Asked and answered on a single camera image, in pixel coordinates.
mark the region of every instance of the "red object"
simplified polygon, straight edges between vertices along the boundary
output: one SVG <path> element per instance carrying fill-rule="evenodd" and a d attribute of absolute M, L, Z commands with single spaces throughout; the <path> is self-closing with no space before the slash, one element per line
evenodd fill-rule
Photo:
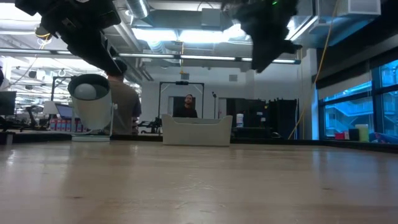
<path fill-rule="evenodd" d="M 67 130 L 67 121 L 62 120 L 61 131 L 66 131 L 66 130 Z"/>
<path fill-rule="evenodd" d="M 76 132 L 81 132 L 82 127 L 81 121 L 76 121 Z"/>
<path fill-rule="evenodd" d="M 58 119 L 57 120 L 57 131 L 61 131 L 61 125 L 62 125 L 62 120 Z"/>
<path fill-rule="evenodd" d="M 70 132 L 71 128 L 72 128 L 72 121 L 67 120 L 67 131 Z"/>
<path fill-rule="evenodd" d="M 50 120 L 50 130 L 51 131 L 56 131 L 57 130 L 57 122 L 58 122 L 57 118 L 53 118 L 53 119 Z"/>
<path fill-rule="evenodd" d="M 335 133 L 336 140 L 344 140 L 344 133 Z"/>

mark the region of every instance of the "desk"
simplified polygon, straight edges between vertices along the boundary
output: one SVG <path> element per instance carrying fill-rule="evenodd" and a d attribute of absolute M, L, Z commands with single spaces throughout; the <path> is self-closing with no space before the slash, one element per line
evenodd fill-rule
<path fill-rule="evenodd" d="M 398 223 L 398 157 L 161 142 L 0 150 L 2 224 Z"/>

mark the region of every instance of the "person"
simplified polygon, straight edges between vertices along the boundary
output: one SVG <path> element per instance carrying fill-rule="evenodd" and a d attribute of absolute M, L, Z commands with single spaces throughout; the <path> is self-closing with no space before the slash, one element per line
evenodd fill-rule
<path fill-rule="evenodd" d="M 9 80 L 3 73 L 3 62 L 0 60 L 0 91 L 7 91 L 9 87 Z"/>
<path fill-rule="evenodd" d="M 141 115 L 141 102 L 137 92 L 123 83 L 127 65 L 119 59 L 115 62 L 121 73 L 106 72 L 111 86 L 112 103 L 118 105 L 114 112 L 113 134 L 131 135 L 132 120 Z"/>
<path fill-rule="evenodd" d="M 192 108 L 193 96 L 188 94 L 185 96 L 185 104 L 183 107 L 175 110 L 174 118 L 198 118 L 198 113 Z"/>

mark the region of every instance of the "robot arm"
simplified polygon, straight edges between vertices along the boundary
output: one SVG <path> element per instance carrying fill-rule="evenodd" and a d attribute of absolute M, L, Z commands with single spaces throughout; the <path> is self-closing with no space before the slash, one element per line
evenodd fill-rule
<path fill-rule="evenodd" d="M 302 46 L 285 40 L 290 18 L 297 14 L 299 0 L 224 0 L 222 10 L 233 17 L 253 41 L 252 69 L 262 72 L 282 53 L 294 54 Z"/>
<path fill-rule="evenodd" d="M 16 0 L 15 5 L 31 16 L 39 13 L 48 37 L 60 37 L 73 55 L 107 72 L 121 72 L 102 32 L 121 22 L 112 0 Z"/>

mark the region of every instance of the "white lamp shade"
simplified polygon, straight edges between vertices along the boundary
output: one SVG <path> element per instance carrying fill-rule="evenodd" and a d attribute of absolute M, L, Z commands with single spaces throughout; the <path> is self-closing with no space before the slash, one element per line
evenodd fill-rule
<path fill-rule="evenodd" d="M 55 102 L 54 101 L 44 102 L 43 113 L 44 114 L 58 114 L 58 109 L 55 106 Z"/>
<path fill-rule="evenodd" d="M 96 90 L 94 100 L 84 100 L 75 96 L 75 89 L 81 84 L 93 85 Z M 73 78 L 68 85 L 73 107 L 81 123 L 89 129 L 103 129 L 111 122 L 112 98 L 109 81 L 97 74 L 84 74 Z"/>

